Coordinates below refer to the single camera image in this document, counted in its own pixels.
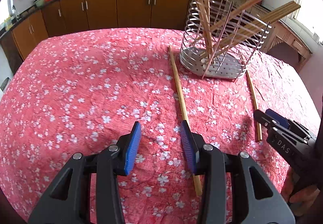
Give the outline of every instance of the pink floral tablecloth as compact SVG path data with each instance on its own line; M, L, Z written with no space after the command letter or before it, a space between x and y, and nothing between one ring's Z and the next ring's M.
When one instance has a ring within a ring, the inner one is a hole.
M0 187L23 218L73 153L98 153L139 121L134 169L118 177L126 223L196 222L200 198L180 144L167 51L168 45L179 50L181 39L173 30L110 29L49 38L34 49L0 103ZM177 65L192 131L223 152L247 151L280 190L288 164L265 141L255 141L245 76L235 83L201 80L178 57ZM249 70L261 110L271 108L317 133L319 115L291 66L258 53ZM228 199L228 219L231 208Z

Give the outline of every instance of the metal wire basket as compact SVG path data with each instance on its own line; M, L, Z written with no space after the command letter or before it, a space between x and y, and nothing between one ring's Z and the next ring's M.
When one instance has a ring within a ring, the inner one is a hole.
M234 0L210 0L210 25L225 20L222 27L211 33L215 55L212 59L202 37L200 3L191 0L180 49L180 61L187 69L199 76L207 69L205 76L233 80L245 73L269 33L267 28L271 27L245 11L229 20L235 5L239 6Z

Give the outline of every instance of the blue rubber pad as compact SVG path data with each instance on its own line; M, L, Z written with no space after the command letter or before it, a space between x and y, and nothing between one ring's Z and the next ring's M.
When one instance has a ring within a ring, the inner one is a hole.
M130 138L131 138L131 140L130 140L129 147L127 149L126 163L124 166L124 172L126 175L128 175L130 173L130 171L132 171L132 169L133 169L133 166L135 164L135 159L136 159L136 155L137 155L139 142L141 139L141 126L138 121L136 121L135 124L133 125L133 128L130 133Z
M267 109L265 114L268 116L271 116L274 120L279 122L279 124L281 126L283 126L284 128L289 129L288 120L286 118L282 117L281 115L279 115L278 113L276 113L275 111L273 111L271 109Z
M196 173L196 153L193 150L191 145L191 140L193 139L190 128L187 123L184 124L184 121L180 124L180 139L183 145L185 158L188 164L190 171Z

